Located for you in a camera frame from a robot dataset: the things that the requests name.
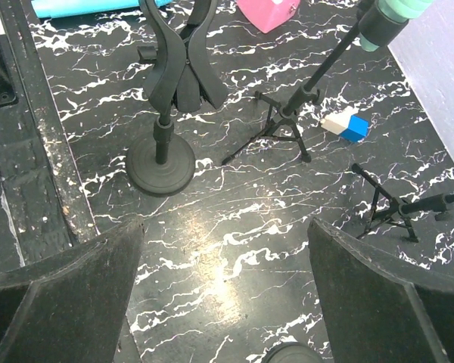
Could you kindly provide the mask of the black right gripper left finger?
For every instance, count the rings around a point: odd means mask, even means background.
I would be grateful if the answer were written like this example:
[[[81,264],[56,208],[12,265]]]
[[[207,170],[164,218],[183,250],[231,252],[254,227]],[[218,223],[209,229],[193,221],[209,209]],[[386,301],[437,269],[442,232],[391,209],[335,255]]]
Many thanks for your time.
[[[137,273],[140,217],[0,274],[0,362],[112,362]]]

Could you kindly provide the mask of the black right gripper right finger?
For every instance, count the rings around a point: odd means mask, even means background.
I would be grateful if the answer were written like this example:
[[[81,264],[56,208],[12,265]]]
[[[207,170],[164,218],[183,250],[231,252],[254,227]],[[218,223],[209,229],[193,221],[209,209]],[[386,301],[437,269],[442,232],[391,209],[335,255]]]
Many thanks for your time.
[[[314,218],[309,260],[336,362],[454,362],[454,277]]]

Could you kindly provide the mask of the black tripod stand with ring clamp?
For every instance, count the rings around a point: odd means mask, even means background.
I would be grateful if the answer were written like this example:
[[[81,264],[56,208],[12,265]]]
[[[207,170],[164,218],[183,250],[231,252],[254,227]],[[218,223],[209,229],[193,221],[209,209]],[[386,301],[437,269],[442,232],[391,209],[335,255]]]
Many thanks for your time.
[[[264,127],[252,136],[245,144],[239,147],[235,152],[228,155],[222,162],[222,166],[228,165],[233,159],[239,155],[250,144],[254,143],[260,138],[272,138],[278,141],[295,141],[301,152],[301,160],[305,163],[310,163],[312,160],[311,155],[306,150],[303,139],[297,128],[298,110],[305,104],[311,103],[319,105],[322,103],[324,96],[321,91],[317,89],[315,92],[311,90],[316,86],[319,80],[330,70],[334,63],[340,56],[347,50],[348,46],[360,34],[359,22],[372,7],[375,1],[359,1],[357,5],[358,10],[356,14],[356,22],[350,31],[340,40],[337,46],[329,54],[329,56],[322,62],[318,69],[314,72],[311,78],[303,85],[301,85],[295,93],[289,98],[287,103],[277,102],[271,97],[266,96],[262,92],[256,91],[254,98],[257,101],[266,102],[269,105],[268,115]]]

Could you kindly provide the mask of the mint green microphone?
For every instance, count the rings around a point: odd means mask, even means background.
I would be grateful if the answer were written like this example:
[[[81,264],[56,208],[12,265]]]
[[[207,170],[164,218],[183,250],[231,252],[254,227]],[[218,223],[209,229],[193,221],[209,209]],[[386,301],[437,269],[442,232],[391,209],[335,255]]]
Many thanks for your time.
[[[360,45],[368,52],[389,45],[408,25],[420,17],[434,0],[368,0],[358,4]]]

